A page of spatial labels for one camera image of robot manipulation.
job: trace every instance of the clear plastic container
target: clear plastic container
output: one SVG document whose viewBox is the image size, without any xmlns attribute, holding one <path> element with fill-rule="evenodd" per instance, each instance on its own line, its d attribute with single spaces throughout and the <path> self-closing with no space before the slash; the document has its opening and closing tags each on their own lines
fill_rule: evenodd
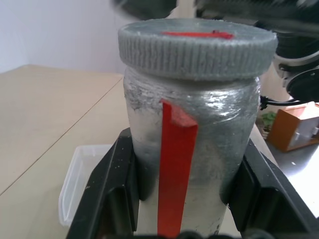
<svg viewBox="0 0 319 239">
<path fill-rule="evenodd" d="M 84 145 L 75 149 L 59 197 L 59 220 L 63 226 L 71 226 L 93 169 L 111 147 L 111 144 Z"/>
</svg>

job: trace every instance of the wooden table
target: wooden table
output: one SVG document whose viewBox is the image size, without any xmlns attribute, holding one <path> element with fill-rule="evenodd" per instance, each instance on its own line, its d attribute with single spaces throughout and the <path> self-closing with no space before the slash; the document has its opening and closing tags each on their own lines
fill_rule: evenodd
<svg viewBox="0 0 319 239">
<path fill-rule="evenodd" d="M 0 109 L 0 238 L 63 239 L 58 198 L 75 148 L 129 126 L 122 76 L 25 66 L 0 75 Z M 251 138 L 273 160 L 256 127 Z M 239 236 L 228 209 L 220 232 Z"/>
</svg>

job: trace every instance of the red tape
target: red tape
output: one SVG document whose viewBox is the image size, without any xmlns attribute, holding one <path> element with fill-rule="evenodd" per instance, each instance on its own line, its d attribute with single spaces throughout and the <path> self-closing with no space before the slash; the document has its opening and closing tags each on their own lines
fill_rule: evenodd
<svg viewBox="0 0 319 239">
<path fill-rule="evenodd" d="M 224 39 L 232 39 L 234 38 L 233 34 L 228 32 L 221 32 L 221 31 L 212 31 L 212 32 L 171 32 L 165 31 L 163 32 L 165 35 L 171 36 L 188 36 L 188 37 L 219 37 Z"/>
<path fill-rule="evenodd" d="M 180 107 L 161 102 L 158 234 L 174 238 L 180 232 L 198 124 Z"/>
</svg>

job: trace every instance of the jar lid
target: jar lid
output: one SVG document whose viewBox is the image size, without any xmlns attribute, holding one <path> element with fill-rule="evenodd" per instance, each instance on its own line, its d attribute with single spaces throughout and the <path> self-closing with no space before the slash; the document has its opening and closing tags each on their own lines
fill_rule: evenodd
<svg viewBox="0 0 319 239">
<path fill-rule="evenodd" d="M 191 80 L 256 77 L 268 70 L 276 35 L 205 19 L 155 19 L 119 30 L 121 60 L 149 74 Z"/>
</svg>

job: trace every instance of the jar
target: jar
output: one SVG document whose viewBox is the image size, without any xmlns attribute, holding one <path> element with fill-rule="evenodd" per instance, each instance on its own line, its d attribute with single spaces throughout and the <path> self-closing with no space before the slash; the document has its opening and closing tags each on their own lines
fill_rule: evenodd
<svg viewBox="0 0 319 239">
<path fill-rule="evenodd" d="M 218 232 L 256 119 L 257 76 L 270 66 L 276 46 L 269 31 L 219 20 L 157 19 L 119 30 L 138 162 L 138 234 L 158 233 L 163 99 L 198 124 L 179 230 Z"/>
</svg>

